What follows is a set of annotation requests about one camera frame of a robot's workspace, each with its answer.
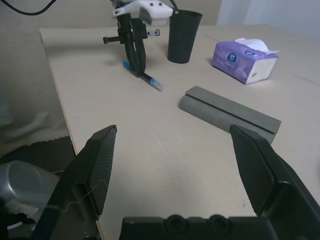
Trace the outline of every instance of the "purple tissue package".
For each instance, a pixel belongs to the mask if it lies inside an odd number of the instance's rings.
[[[218,42],[212,65],[244,84],[268,79],[278,60],[278,55],[274,54],[277,51],[269,51],[261,40],[253,40],[260,41],[267,53],[236,41]]]

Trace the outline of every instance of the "table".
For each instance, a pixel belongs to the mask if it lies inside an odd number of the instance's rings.
[[[201,26],[191,60],[166,59],[169,29],[144,41],[158,92],[126,71],[125,48],[104,45],[116,28],[42,29],[41,37],[74,149],[117,125],[112,174],[99,224],[118,239],[125,216],[254,216],[229,133],[178,108],[199,86],[282,121],[273,149],[320,203],[320,39],[268,25]],[[270,79],[244,85],[210,65],[218,41],[262,39],[280,50]]]

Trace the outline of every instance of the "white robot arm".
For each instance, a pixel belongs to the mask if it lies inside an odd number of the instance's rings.
[[[148,25],[165,25],[168,18],[173,14],[173,9],[158,0],[115,0],[112,2],[114,6],[124,4],[122,7],[116,8],[112,16],[114,18],[124,14],[137,14],[138,17]]]

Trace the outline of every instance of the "black cup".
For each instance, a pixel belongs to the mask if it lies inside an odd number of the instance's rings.
[[[179,10],[170,17],[168,60],[186,64],[190,60],[202,14]]]

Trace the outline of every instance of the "white wall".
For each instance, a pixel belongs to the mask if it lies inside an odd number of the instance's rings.
[[[7,1],[21,11],[37,12],[50,0]],[[202,13],[201,24],[216,24],[222,0],[175,1],[181,9]],[[6,115],[6,121],[0,120],[0,157],[68,134],[38,29],[116,26],[112,10],[109,0],[57,0],[45,13],[25,16],[0,2],[0,118]]]
[[[298,34],[320,38],[319,0],[269,0],[261,21]]]
[[[320,38],[319,11],[319,0],[223,0],[217,24],[269,24]]]

